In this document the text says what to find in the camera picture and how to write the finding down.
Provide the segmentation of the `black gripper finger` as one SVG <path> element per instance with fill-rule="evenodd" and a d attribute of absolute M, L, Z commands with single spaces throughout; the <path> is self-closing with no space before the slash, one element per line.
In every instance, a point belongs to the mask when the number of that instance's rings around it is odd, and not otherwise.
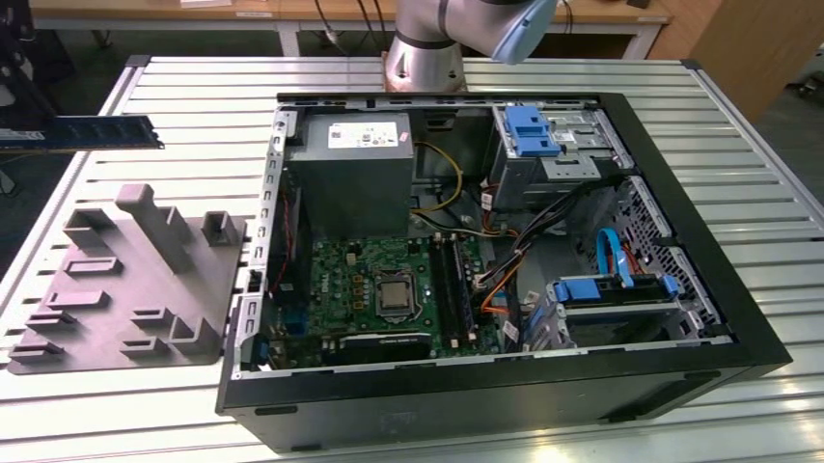
<path fill-rule="evenodd" d="M 10 105 L 10 128 L 44 128 L 55 117 L 51 102 L 31 80 L 28 94 Z"/>

